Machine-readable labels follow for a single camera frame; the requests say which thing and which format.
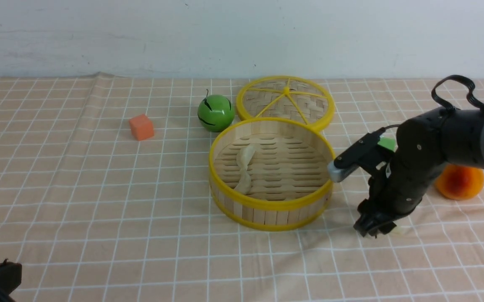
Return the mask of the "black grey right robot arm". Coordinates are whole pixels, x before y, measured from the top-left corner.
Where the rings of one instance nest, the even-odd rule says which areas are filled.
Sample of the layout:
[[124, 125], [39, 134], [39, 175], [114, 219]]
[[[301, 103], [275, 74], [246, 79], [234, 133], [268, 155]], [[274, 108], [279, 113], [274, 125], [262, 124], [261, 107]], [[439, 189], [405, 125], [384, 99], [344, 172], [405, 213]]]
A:
[[364, 155], [385, 154], [386, 166], [370, 169], [369, 197], [358, 206], [354, 229], [361, 236], [387, 234], [395, 221], [420, 204], [428, 188], [449, 164], [484, 169], [484, 112], [434, 109], [398, 126], [397, 149], [378, 141], [383, 130], [369, 133], [353, 147]]

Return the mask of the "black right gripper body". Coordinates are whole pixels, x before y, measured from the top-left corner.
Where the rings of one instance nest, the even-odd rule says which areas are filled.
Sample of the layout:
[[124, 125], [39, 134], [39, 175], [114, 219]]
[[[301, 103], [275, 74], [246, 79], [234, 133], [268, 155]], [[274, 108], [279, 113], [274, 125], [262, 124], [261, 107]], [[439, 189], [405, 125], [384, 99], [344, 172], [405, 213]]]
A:
[[434, 165], [407, 167], [391, 160], [369, 185], [369, 197], [358, 206], [357, 227], [395, 227], [418, 206], [435, 178]]

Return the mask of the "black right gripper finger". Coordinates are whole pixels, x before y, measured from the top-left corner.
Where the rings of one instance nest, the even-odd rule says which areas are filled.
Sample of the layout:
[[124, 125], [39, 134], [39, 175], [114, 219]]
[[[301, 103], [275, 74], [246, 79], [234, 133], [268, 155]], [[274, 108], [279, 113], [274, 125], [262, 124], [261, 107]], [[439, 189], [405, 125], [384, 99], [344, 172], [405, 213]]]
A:
[[397, 227], [397, 224], [393, 221], [380, 221], [380, 224], [377, 228], [377, 233], [386, 235], [393, 231]]
[[361, 237], [377, 237], [380, 233], [381, 223], [373, 216], [360, 216], [354, 223], [353, 228]]

